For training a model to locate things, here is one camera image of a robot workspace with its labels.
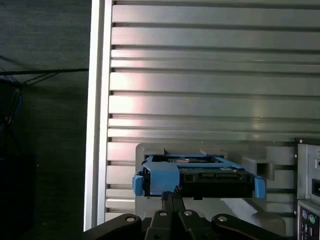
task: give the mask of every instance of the dark wall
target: dark wall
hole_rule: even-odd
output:
[[[90,20],[89,0],[1,0],[0,67],[88,68]],[[13,124],[23,150],[36,155],[35,223],[46,239],[83,229],[87,91],[87,72],[31,86]]]

